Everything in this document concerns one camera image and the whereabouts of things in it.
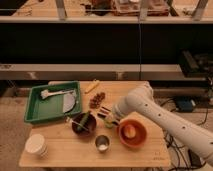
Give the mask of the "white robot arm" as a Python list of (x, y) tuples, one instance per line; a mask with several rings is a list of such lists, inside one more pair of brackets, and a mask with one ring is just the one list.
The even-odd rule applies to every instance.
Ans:
[(140, 84), (113, 104), (112, 118), (120, 121), (137, 112), (167, 130), (213, 167), (213, 133), (160, 107), (153, 96), (148, 82)]

